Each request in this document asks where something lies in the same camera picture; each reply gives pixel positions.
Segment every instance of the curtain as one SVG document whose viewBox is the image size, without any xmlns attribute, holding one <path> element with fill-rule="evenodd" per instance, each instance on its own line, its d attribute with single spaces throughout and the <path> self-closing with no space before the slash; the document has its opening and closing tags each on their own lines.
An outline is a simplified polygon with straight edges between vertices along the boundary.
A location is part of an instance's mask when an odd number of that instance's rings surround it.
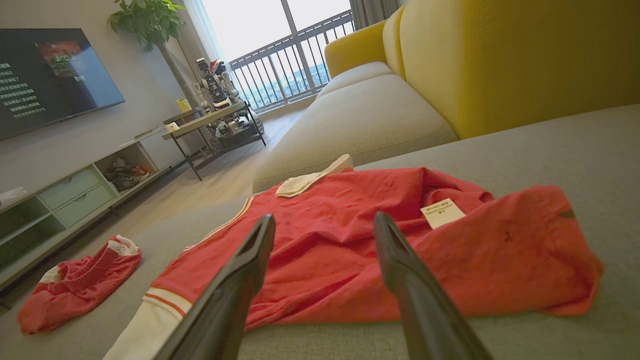
<svg viewBox="0 0 640 360">
<path fill-rule="evenodd" d="M 178 30 L 178 41 L 191 64 L 191 70 L 199 79 L 200 71 L 196 66 L 196 59 L 205 58 L 209 62 L 215 59 L 226 60 L 226 57 L 211 27 L 202 0 L 176 0 L 176 3 L 187 8 L 186 13 L 183 11 L 180 14 L 186 25 Z"/>
<path fill-rule="evenodd" d="M 350 0 L 356 30 L 388 19 L 398 8 L 398 0 Z"/>
</svg>

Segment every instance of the white wall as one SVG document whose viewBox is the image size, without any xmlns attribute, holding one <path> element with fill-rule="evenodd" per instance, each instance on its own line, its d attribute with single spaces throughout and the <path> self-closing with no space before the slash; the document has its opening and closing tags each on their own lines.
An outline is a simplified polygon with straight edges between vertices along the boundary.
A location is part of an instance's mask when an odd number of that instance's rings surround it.
<svg viewBox="0 0 640 360">
<path fill-rule="evenodd" d="M 0 142 L 0 193 L 16 186 L 36 190 L 180 113 L 175 100 L 184 94 L 160 52 L 145 54 L 133 36 L 106 26 L 118 9 L 113 0 L 1 2 L 2 28 L 81 28 L 125 103 Z M 177 41 L 169 48 L 193 82 Z"/>
</svg>

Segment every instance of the yellow cushion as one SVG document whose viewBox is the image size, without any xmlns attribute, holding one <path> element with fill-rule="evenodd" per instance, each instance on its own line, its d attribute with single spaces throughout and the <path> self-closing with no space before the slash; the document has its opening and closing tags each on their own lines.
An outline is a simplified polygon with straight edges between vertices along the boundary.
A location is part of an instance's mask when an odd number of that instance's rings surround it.
<svg viewBox="0 0 640 360">
<path fill-rule="evenodd" d="M 331 77 L 366 63 L 385 62 L 385 23 L 386 20 L 381 21 L 330 42 L 324 49 L 324 58 Z"/>
<path fill-rule="evenodd" d="M 404 64 L 402 50 L 400 50 L 400 19 L 403 11 L 404 5 L 387 19 L 385 28 L 382 30 L 387 65 L 401 78 L 404 78 Z"/>
<path fill-rule="evenodd" d="M 391 75 L 394 72 L 382 61 L 376 61 L 372 63 L 366 63 L 364 65 L 356 66 L 353 69 L 349 69 L 345 72 L 341 72 L 338 76 L 331 78 L 331 81 L 324 86 L 322 91 L 316 96 L 316 100 L 320 97 L 334 92 L 347 86 L 373 79 L 382 75 Z"/>
<path fill-rule="evenodd" d="M 639 13 L 638 0 L 411 0 L 406 80 L 460 138 L 639 103 Z"/>
</svg>

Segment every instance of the yellow container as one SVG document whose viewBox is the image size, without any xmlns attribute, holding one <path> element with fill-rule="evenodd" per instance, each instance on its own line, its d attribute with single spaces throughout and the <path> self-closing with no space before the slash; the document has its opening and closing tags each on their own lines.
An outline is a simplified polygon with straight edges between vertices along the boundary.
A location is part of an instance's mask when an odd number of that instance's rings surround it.
<svg viewBox="0 0 640 360">
<path fill-rule="evenodd" d="M 185 99 L 180 99 L 180 100 L 176 100 L 175 101 L 178 104 L 178 107 L 180 108 L 180 111 L 182 111 L 183 113 L 191 110 L 191 105 L 189 104 L 189 102 Z"/>
</svg>

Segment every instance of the sofa armrest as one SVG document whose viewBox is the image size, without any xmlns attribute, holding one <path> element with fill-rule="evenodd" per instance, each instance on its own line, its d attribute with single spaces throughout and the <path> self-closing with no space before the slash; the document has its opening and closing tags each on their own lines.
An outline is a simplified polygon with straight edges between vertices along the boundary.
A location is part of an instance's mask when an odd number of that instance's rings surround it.
<svg viewBox="0 0 640 360">
<path fill-rule="evenodd" d="M 385 62 L 385 46 L 382 29 L 386 20 L 367 26 L 354 33 L 330 42 L 324 49 L 324 57 L 332 77 L 356 66 L 374 61 Z"/>
</svg>

